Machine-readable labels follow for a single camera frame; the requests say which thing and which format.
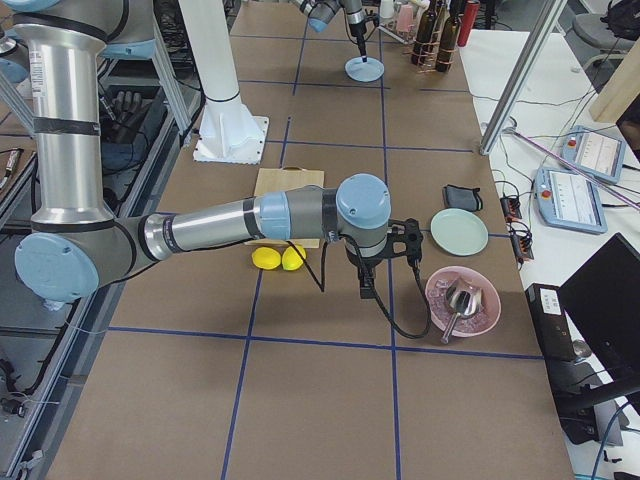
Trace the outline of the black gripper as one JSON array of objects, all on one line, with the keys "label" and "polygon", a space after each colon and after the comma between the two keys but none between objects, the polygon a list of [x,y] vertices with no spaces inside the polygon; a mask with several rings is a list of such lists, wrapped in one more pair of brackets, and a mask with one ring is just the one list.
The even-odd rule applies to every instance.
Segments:
[{"label": "black gripper", "polygon": [[348,260],[357,269],[359,280],[359,295],[361,299],[372,299],[375,289],[375,268],[383,260],[387,259],[384,253],[376,254],[372,257],[358,256],[356,248],[350,245],[345,246]]},{"label": "black gripper", "polygon": [[368,62],[367,48],[366,48],[366,23],[358,22],[358,23],[349,23],[348,24],[349,33],[352,39],[356,42],[358,47],[360,59],[363,63]]}]

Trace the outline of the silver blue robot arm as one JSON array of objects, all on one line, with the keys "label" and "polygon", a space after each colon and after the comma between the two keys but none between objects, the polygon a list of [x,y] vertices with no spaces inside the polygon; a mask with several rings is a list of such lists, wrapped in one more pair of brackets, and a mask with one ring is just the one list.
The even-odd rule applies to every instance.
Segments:
[{"label": "silver blue robot arm", "polygon": [[386,184],[357,174],[186,214],[119,218],[103,199],[97,58],[112,43],[152,43],[148,1],[14,1],[28,47],[40,208],[15,270],[36,295],[72,302],[175,254],[258,239],[344,239],[358,257],[386,246]]},{"label": "silver blue robot arm", "polygon": [[297,0],[296,8],[308,18],[308,24],[318,33],[322,32],[339,13],[344,14],[347,32],[358,47],[360,59],[368,62],[366,49],[367,23],[379,26],[379,16],[373,10],[366,11],[360,0]]}]

